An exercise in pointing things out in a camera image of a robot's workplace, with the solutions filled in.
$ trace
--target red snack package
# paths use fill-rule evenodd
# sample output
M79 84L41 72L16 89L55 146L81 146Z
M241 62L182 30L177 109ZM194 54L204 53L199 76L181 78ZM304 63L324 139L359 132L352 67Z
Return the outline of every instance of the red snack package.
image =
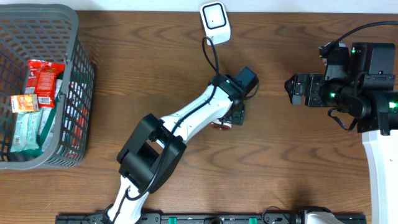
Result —
M25 94L33 94L35 92L37 80L39 79L39 71L44 67L45 62L40 60L28 60L27 65L30 72L25 88Z
M44 64L44 67L39 70L35 94L37 94L39 106L54 108L55 79L64 71L65 65L52 62L45 62Z
M83 113L84 116L87 116L88 113L87 113L87 110L86 110L86 109L80 109L80 111L81 111L81 113ZM77 113L76 122L77 122L82 128L85 128L86 121L85 121L85 119L84 119L82 116L80 116L79 113ZM82 137L83 137L83 130L80 129L79 126L77 126L77 125L75 126L75 130L73 131L73 133L74 133L76 136L78 136L78 140L81 140L81 139L82 139ZM78 142L77 139L73 138L73 139L72 139L72 146L80 146L80 142Z

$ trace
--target wooden table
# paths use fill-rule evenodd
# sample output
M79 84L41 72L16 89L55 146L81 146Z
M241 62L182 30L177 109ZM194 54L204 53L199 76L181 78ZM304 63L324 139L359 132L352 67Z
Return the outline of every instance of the wooden table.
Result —
M201 51L199 13L78 12L80 40L98 64L86 158L71 169L0 172L1 223L54 223L92 213L119 191L116 155L148 113L173 113L215 74ZM326 108L292 106L284 82L323 73L318 46L393 15L229 13L231 40L217 45L223 73L255 71L260 90L243 126L206 127L145 208L165 213L256 213L270 205L325 206L371 221L368 162L361 135L343 131ZM398 29L375 27L347 38L396 42Z

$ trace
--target orange snack package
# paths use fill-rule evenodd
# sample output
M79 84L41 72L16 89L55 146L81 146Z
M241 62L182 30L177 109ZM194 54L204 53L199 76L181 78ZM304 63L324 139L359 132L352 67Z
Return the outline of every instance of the orange snack package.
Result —
M37 80L35 93L39 100L39 106L55 107L55 79L65 69L64 64L44 62L44 67L39 70L39 79Z
M37 95L28 94L11 96L11 107L13 113L39 111Z

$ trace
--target green clip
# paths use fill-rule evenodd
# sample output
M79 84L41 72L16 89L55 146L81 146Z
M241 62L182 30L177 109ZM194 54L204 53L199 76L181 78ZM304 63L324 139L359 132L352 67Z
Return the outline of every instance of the green clip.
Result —
M249 224L257 224L257 218L249 218Z
M177 218L169 218L169 224L177 224Z

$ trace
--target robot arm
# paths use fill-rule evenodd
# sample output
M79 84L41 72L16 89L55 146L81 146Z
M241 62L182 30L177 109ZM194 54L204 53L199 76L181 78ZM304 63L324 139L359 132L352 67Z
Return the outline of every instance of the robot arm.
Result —
M186 148L185 143L212 121L231 116L257 84L256 74L246 67L235 78L221 75L218 85L209 85L201 96L179 111L161 119L152 114L142 119L118 155L121 188L115 204L107 212L108 221L114 224L137 222L149 193L155 192L174 171ZM216 90L212 99L187 117L171 134L175 124L203 104L214 88ZM166 153L165 162L151 190L138 200L128 200L127 195L134 198L147 187L159 165L160 155L146 143L147 140L156 141L163 148L169 141L169 150L163 152Z
M344 130L351 131L357 125L368 158L373 223L377 224L395 223L398 209L398 92L394 91L393 75L396 48L392 43L357 42L349 50L339 41L357 30L392 23L396 24L366 24L320 47L325 74L296 73L285 82L293 105L301 104L304 96L309 107L332 107L328 115ZM334 111L354 117L349 128L332 115ZM328 223L314 218L312 223Z
M372 196L372 222L394 223L398 211L398 130L390 136L380 131L362 133L369 163Z

